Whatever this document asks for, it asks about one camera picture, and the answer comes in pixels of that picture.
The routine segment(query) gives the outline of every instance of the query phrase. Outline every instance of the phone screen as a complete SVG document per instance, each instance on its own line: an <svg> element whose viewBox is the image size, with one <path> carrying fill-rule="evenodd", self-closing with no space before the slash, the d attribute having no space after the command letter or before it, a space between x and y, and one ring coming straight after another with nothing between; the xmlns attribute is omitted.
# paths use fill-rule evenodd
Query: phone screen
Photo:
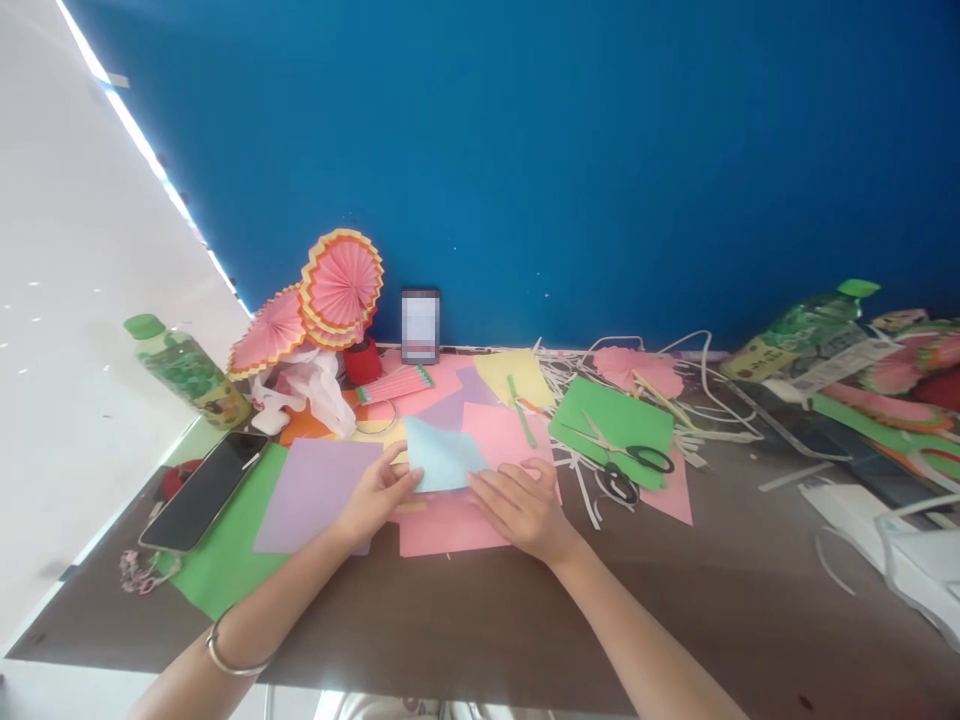
<svg viewBox="0 0 960 720"><path fill-rule="evenodd" d="M440 291L404 290L403 362L433 365L440 355Z"/></svg>
<svg viewBox="0 0 960 720"><path fill-rule="evenodd" d="M181 553L193 550L269 441L239 432L223 438L143 531L140 544Z"/></svg>

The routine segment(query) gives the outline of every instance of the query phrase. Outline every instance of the white wall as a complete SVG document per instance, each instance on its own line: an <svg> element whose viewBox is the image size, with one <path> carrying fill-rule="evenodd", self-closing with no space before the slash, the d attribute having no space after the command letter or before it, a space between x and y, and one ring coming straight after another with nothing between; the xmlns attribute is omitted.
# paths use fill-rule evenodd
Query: white wall
<svg viewBox="0 0 960 720"><path fill-rule="evenodd" d="M221 364L247 323L54 0L0 0L0 646L194 417L140 312Z"/></svg>

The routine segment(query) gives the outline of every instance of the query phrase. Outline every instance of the table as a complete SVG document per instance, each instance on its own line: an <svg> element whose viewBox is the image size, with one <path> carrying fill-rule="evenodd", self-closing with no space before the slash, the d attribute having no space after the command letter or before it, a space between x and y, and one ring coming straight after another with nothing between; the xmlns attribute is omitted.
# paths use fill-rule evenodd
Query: table
<svg viewBox="0 0 960 720"><path fill-rule="evenodd" d="M823 521L795 488L757 491L816 461L778 441L713 442L703 456L709 468L688 468L693 527L646 506L631 515L601 503L596 532L564 469L565 512L751 718L956 717L960 656L830 538L831 567L857 595L827 576L812 540ZM155 483L9 657L157 673L209 626L170 585L142 597L120 590L120 554L136 547ZM344 564L262 682L632 713L589 626L544 566L513 548L400 558L398 539L388 524L368 557Z"/></svg>

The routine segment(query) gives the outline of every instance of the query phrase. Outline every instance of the yellow paper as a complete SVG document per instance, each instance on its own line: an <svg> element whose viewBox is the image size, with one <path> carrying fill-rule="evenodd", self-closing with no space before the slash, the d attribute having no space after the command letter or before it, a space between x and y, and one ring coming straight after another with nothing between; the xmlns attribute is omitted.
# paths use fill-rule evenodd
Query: yellow paper
<svg viewBox="0 0 960 720"><path fill-rule="evenodd" d="M380 432L389 427L389 420L362 420L357 423L357 429L362 430L365 433L371 432ZM364 435L363 433L355 432L353 435L347 438L354 442L382 442L383 449L386 450L391 443L395 443L398 440L407 439L407 429L403 426L403 420L397 420L397 424L393 426L393 429L388 433L383 435ZM405 452L400 453L397 456L397 459L394 462L408 462L408 455Z"/></svg>
<svg viewBox="0 0 960 720"><path fill-rule="evenodd" d="M543 379L540 364L533 350L508 350L490 355L477 355L474 357L474 362L480 377L504 405L513 407L510 385L507 382L508 375L513 375L517 395L525 400L537 407L554 407L557 404L547 386L547 381Z"/></svg>

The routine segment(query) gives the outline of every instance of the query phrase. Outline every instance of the bracelet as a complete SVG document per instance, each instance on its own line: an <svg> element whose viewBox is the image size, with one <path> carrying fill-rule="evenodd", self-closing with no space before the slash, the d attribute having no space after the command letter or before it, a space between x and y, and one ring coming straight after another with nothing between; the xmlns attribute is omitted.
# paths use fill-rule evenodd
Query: bracelet
<svg viewBox="0 0 960 720"><path fill-rule="evenodd" d="M256 667L232 668L223 660L221 660L220 656L217 654L217 630L220 627L220 621L223 620L224 615L230 612L231 608L233 608L233 605L224 610L223 615L217 618L217 621L213 624L213 627L210 628L210 634L207 635L207 652L210 653L210 659L213 660L213 664L223 670L227 675L232 675L234 677L250 677L251 675L259 675L267 669L267 666L271 662L273 662L273 658L275 657L274 655L271 655L269 658L267 658L266 662L261 663Z"/></svg>

